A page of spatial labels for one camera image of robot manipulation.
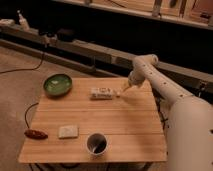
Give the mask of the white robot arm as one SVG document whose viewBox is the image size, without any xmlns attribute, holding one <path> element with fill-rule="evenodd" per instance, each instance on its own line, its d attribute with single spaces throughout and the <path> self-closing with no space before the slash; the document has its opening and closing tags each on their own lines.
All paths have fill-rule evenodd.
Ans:
<svg viewBox="0 0 213 171">
<path fill-rule="evenodd" d="M 136 56 L 125 90 L 148 80 L 171 105 L 166 171 L 213 171 L 213 105 L 159 72 L 154 54 Z"/>
</svg>

